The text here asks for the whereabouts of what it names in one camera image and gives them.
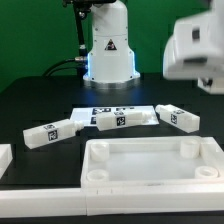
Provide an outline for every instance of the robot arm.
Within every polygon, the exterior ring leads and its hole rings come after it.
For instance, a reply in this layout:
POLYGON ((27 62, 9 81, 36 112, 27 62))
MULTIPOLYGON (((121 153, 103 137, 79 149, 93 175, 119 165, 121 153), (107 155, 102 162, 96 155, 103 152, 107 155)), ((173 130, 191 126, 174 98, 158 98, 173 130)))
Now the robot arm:
POLYGON ((180 19, 164 53, 164 77, 198 79, 210 93, 224 93, 224 1, 211 10, 180 19))

